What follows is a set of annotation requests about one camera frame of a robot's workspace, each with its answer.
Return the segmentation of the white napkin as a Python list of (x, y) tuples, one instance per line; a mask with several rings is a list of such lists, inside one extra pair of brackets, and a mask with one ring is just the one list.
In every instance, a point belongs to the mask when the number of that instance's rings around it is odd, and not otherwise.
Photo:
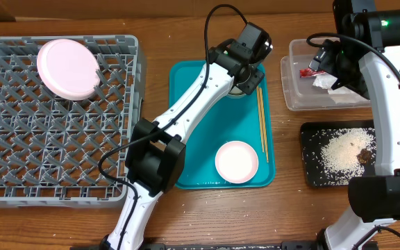
[(336, 77), (330, 74), (318, 74), (312, 85), (326, 90), (329, 97), (336, 103), (357, 103), (363, 100), (361, 96), (346, 87), (333, 90), (331, 87), (336, 80)]

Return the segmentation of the red snack wrapper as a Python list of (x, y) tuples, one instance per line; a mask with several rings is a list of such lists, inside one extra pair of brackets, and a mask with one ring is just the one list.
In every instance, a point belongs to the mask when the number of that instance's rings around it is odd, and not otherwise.
[(317, 75), (325, 74), (325, 71), (315, 71), (311, 68), (306, 68), (306, 69), (300, 69), (299, 73), (301, 78), (310, 78)]

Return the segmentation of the pink small bowl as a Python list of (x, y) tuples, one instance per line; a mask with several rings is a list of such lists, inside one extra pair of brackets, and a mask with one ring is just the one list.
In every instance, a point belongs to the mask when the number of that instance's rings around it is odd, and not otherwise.
[(218, 174), (229, 183), (241, 184), (250, 181), (258, 171), (256, 151), (246, 142), (230, 141), (223, 144), (215, 156)]

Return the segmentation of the white round plate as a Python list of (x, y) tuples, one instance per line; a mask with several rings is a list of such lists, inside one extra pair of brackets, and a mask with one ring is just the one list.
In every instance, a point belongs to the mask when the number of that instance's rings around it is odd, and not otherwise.
[(71, 101), (90, 98), (100, 84), (97, 59), (81, 43), (70, 39), (43, 45), (37, 55), (37, 70), (49, 90)]

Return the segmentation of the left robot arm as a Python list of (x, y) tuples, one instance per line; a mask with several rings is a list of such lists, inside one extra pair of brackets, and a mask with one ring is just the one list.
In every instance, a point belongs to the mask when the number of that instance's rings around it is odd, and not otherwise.
[(126, 178), (115, 181), (127, 187), (122, 213), (114, 231), (100, 249), (139, 249), (144, 229), (158, 199), (171, 190), (185, 164), (186, 142), (208, 111), (237, 88), (250, 95), (265, 75), (259, 64), (272, 50), (270, 36), (248, 22), (238, 39), (206, 49), (206, 62), (188, 90), (162, 115), (141, 119), (130, 142), (105, 153), (102, 160), (126, 150)]

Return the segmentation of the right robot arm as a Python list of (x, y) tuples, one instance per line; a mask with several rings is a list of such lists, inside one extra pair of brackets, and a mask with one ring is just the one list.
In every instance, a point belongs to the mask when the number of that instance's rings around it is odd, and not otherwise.
[(373, 1), (334, 0), (336, 31), (310, 63), (371, 103), (376, 136), (375, 174), (349, 181), (349, 207), (320, 231), (311, 249), (375, 249), (372, 238), (400, 220), (400, 10)]

